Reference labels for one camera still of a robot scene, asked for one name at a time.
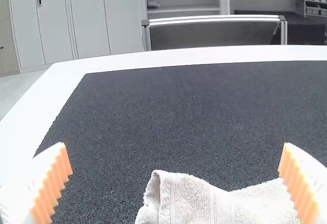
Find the shelf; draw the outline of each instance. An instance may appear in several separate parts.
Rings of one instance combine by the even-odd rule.
[[[317,3],[317,4],[325,4],[325,5],[327,5],[327,3],[324,3],[324,2],[317,2],[317,1],[310,1],[310,0],[299,0],[299,1],[302,1],[302,2],[311,2],[311,3]]]
[[[315,17],[327,18],[327,16],[319,15],[319,14],[308,14],[308,13],[305,13],[305,16],[315,16]]]
[[[196,12],[196,11],[219,11],[217,6],[179,6],[148,9],[148,13],[173,13],[173,12]]]

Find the gray floor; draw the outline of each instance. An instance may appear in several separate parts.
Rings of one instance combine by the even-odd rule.
[[[0,120],[45,70],[0,78]]]

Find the white towel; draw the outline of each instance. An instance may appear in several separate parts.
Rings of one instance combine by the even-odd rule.
[[[282,182],[227,192],[192,175],[155,170],[135,224],[300,223]]]

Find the metal railing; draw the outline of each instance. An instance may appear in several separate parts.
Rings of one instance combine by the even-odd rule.
[[[173,17],[143,20],[143,45],[145,51],[151,51],[150,29],[166,26],[212,24],[212,23],[276,23],[273,35],[280,29],[281,45],[287,45],[288,25],[284,16],[278,15],[211,15],[211,16],[192,16],[192,17]]]

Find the white cabinet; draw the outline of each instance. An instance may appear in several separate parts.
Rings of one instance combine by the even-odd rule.
[[[109,55],[104,0],[71,0],[78,58]]]
[[[46,64],[73,59],[65,0],[36,0]]]
[[[21,68],[45,64],[36,0],[11,0],[11,12]]]
[[[0,21],[0,74],[18,72],[9,19]]]
[[[111,54],[141,52],[144,0],[104,0]]]
[[[0,20],[9,18],[8,0],[0,0]]]
[[[145,0],[9,1],[23,71],[60,61],[143,51]]]

